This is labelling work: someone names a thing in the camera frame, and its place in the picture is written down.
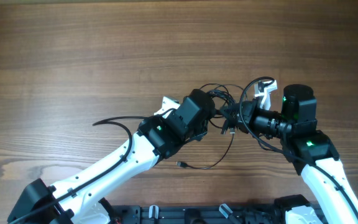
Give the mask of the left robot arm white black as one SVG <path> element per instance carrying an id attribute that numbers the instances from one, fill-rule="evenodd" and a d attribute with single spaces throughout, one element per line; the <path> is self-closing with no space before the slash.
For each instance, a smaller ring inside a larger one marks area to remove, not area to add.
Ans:
<path id="1" fill-rule="evenodd" d="M 46 186 L 37 179 L 26 186 L 8 223 L 79 223 L 91 209 L 133 176 L 201 140 L 216 114 L 214 101 L 194 89 L 182 103 L 164 98 L 153 116 L 143 117 L 135 133 L 112 153 L 80 173 Z"/>

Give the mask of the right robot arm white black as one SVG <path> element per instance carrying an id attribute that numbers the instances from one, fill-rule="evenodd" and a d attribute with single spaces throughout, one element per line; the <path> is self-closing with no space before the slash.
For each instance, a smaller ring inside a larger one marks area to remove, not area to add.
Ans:
<path id="1" fill-rule="evenodd" d="M 220 113 L 271 151 L 283 154 L 312 191 L 328 223 L 358 223 L 358 199 L 330 138 L 317 129 L 316 98 L 307 85 L 283 90 L 282 110 L 270 110 L 270 92 L 276 84 L 260 82 L 254 99 L 223 106 Z M 281 149 L 261 140 L 278 138 Z"/>

